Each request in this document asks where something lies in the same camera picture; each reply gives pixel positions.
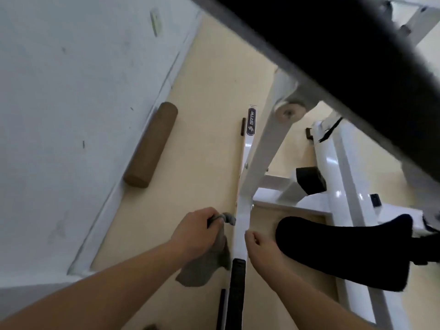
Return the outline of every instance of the white wall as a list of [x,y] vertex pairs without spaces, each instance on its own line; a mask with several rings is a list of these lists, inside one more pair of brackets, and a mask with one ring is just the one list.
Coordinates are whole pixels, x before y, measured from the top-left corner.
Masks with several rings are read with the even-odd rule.
[[0,0],[0,278],[67,272],[197,12],[189,0]]

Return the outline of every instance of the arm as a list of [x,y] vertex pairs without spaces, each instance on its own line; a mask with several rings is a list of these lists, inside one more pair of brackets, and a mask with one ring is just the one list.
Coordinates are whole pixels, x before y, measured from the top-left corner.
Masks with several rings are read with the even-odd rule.
[[290,271],[272,239],[256,231],[247,231],[245,240],[252,265],[277,293],[298,329],[373,329]]
[[223,219],[207,228],[213,208],[188,213],[171,239],[74,283],[0,323],[12,329],[120,329],[174,272],[203,255]]

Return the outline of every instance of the electrical socket plate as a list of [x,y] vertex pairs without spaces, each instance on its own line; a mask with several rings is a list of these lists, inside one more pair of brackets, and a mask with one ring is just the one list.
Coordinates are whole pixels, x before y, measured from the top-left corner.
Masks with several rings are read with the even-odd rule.
[[159,15],[159,9],[153,8],[152,10],[150,10],[150,17],[154,35],[158,37],[162,32],[162,21]]

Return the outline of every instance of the floor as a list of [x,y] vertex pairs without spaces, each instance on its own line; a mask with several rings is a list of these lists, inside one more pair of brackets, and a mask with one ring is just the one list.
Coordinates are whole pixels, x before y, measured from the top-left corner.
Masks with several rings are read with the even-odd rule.
[[[241,119],[250,104],[261,109],[275,66],[234,33],[205,16],[168,100],[179,109],[153,180],[146,190],[128,189],[92,265],[102,270],[166,241],[188,211],[214,206],[234,212],[242,139]],[[269,172],[289,176],[292,166],[315,162],[304,129],[326,117],[331,109],[320,104],[294,124],[272,161]],[[360,156],[372,193],[382,201],[409,206],[413,199],[399,162],[357,134]],[[273,233],[287,212],[255,208],[251,228]],[[322,220],[311,217],[311,220]],[[278,297],[248,262],[244,329],[294,329]],[[334,278],[294,261],[289,265],[337,299]],[[218,270],[201,288],[185,288],[170,278],[124,327],[142,329],[155,322],[163,329],[214,329],[226,272]],[[414,329],[437,329],[440,316],[440,267],[411,268],[403,293]]]

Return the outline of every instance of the brown foam roller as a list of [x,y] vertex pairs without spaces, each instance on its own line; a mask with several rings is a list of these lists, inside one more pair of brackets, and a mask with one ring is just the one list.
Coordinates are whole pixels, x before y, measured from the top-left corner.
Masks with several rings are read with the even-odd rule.
[[125,171],[125,183],[132,187],[148,187],[173,129],[177,113],[176,106],[169,102],[159,106]]

